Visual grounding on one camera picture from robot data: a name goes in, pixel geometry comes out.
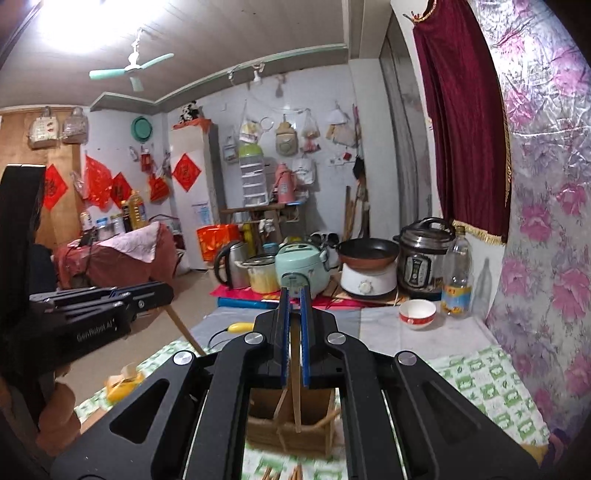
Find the left hand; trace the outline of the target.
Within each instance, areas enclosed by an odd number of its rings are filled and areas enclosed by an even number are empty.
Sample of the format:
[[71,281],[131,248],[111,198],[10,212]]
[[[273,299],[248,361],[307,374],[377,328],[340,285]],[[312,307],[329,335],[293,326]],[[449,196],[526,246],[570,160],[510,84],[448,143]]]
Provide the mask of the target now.
[[37,446],[49,456],[56,457],[80,436],[81,423],[74,407],[73,391],[66,384],[56,382],[40,414],[36,438]]

